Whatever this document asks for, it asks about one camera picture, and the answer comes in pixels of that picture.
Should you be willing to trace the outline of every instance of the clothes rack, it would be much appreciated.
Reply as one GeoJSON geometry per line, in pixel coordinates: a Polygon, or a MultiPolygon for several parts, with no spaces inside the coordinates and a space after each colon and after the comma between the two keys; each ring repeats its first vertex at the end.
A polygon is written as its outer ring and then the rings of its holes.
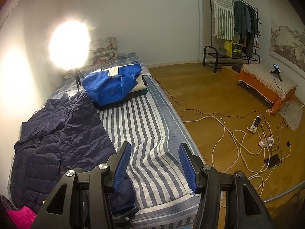
{"type": "MultiPolygon", "coordinates": [[[[261,24],[260,21],[259,21],[260,18],[258,18],[258,9],[253,7],[249,3],[245,2],[244,0],[240,0],[240,1],[244,2],[245,4],[247,4],[248,6],[250,6],[251,8],[254,9],[254,11],[256,13],[256,16],[257,16],[257,28],[258,28],[258,25],[261,24]]],[[[241,58],[219,55],[217,48],[212,46],[212,44],[213,44],[213,6],[212,6],[212,0],[210,0],[210,11],[211,11],[211,44],[205,46],[205,48],[204,48],[204,51],[203,51],[203,66],[207,65],[208,67],[213,68],[214,69],[214,73],[216,73],[217,69],[221,69],[222,66],[230,66],[230,65],[233,65],[233,64],[238,64],[238,65],[245,64],[245,63],[219,63],[218,62],[219,58],[223,58],[223,59],[241,59],[241,60],[247,60],[247,63],[250,63],[250,61],[255,61],[255,62],[260,63],[260,56],[256,53],[257,48],[259,48],[259,47],[257,47],[258,37],[261,36],[259,33],[257,33],[255,35],[256,36],[256,40],[254,39],[254,41],[256,41],[256,44],[254,46],[255,50],[253,52],[254,55],[258,56],[258,59],[254,58],[254,57],[244,56],[244,55],[241,58]],[[206,52],[206,50],[208,48],[209,49],[213,49],[215,51],[215,53],[206,52]],[[209,56],[215,57],[215,63],[206,63],[205,62],[205,57],[206,57],[207,54],[209,56]]]]}

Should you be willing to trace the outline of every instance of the hanging clothes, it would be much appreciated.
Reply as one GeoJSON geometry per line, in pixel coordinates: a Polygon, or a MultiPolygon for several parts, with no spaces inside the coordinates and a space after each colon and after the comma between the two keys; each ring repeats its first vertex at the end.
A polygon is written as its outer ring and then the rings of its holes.
{"type": "Polygon", "coordinates": [[[248,57],[252,57],[255,34],[258,33],[258,24],[255,10],[250,6],[248,6],[248,10],[251,18],[251,33],[247,33],[247,43],[246,48],[244,49],[244,54],[248,57]]]}
{"type": "Polygon", "coordinates": [[[234,6],[233,0],[212,0],[214,8],[214,36],[220,39],[234,38],[234,6]]]}
{"type": "Polygon", "coordinates": [[[234,30],[241,39],[247,39],[247,33],[252,32],[251,17],[247,5],[238,0],[234,2],[235,27],[234,30]]]}

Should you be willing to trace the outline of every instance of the screw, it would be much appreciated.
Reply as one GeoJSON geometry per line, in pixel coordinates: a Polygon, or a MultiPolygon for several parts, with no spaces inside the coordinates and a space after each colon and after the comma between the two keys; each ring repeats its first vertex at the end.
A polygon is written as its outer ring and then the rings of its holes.
{"type": "Polygon", "coordinates": [[[108,168],[108,164],[100,164],[99,168],[100,169],[107,169],[108,168]]]}
{"type": "Polygon", "coordinates": [[[73,175],[74,175],[74,170],[69,169],[69,170],[66,172],[66,176],[68,176],[68,177],[71,177],[71,176],[73,176],[73,175]]]}
{"type": "Polygon", "coordinates": [[[235,175],[237,177],[243,177],[244,176],[244,174],[241,171],[236,171],[235,175]]]}
{"type": "Polygon", "coordinates": [[[210,165],[208,165],[208,164],[205,164],[204,166],[202,166],[202,168],[203,168],[204,170],[206,170],[206,171],[209,171],[209,170],[212,169],[212,167],[211,167],[210,165]]]}

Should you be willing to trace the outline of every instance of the power cable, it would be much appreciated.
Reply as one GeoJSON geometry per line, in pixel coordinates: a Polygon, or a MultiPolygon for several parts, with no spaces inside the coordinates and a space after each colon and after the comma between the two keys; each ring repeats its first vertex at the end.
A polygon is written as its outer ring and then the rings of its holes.
{"type": "Polygon", "coordinates": [[[224,114],[218,113],[218,112],[207,114],[207,113],[200,112],[200,111],[198,111],[198,110],[196,110],[196,109],[193,109],[193,108],[191,108],[191,109],[189,109],[189,108],[183,108],[183,107],[181,107],[180,104],[175,100],[175,98],[171,95],[171,93],[168,92],[167,89],[164,88],[164,87],[161,85],[161,83],[159,83],[158,80],[156,80],[156,79],[155,79],[154,77],[152,77],[152,76],[150,76],[150,77],[153,78],[153,79],[161,86],[161,88],[164,89],[164,90],[171,96],[171,98],[175,101],[175,103],[176,103],[181,109],[183,109],[183,110],[193,110],[193,111],[197,111],[198,113],[200,113],[200,114],[202,114],[202,115],[214,115],[214,114],[219,114],[219,115],[222,115],[222,116],[224,116],[224,117],[238,117],[238,118],[246,118],[247,116],[251,115],[252,113],[258,113],[258,114],[260,114],[259,111],[253,111],[253,112],[251,112],[251,113],[249,113],[249,114],[247,114],[247,115],[245,115],[245,116],[224,115],[224,114]]]}
{"type": "MultiPolygon", "coordinates": [[[[280,90],[282,90],[282,89],[278,86],[278,84],[276,83],[275,77],[276,77],[276,76],[274,76],[273,79],[274,79],[274,82],[275,82],[276,86],[277,86],[280,90]]],[[[284,115],[283,115],[283,122],[284,122],[285,114],[286,114],[286,111],[287,111],[287,108],[288,108],[289,104],[290,104],[290,100],[288,100],[288,105],[287,105],[287,107],[286,107],[286,109],[285,109],[285,112],[284,112],[284,115]]]]}

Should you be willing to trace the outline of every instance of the hanging jacket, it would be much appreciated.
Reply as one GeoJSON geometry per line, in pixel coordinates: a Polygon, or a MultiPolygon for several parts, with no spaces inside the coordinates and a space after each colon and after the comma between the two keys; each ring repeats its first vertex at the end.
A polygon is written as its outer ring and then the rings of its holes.
{"type": "Polygon", "coordinates": [[[252,57],[255,34],[258,33],[258,25],[255,10],[250,6],[248,6],[248,10],[251,18],[251,33],[247,33],[247,43],[246,48],[244,49],[244,53],[246,56],[252,57]]]}
{"type": "Polygon", "coordinates": [[[238,0],[234,2],[235,24],[234,30],[242,39],[247,38],[247,33],[251,33],[251,17],[247,5],[238,0]]]}

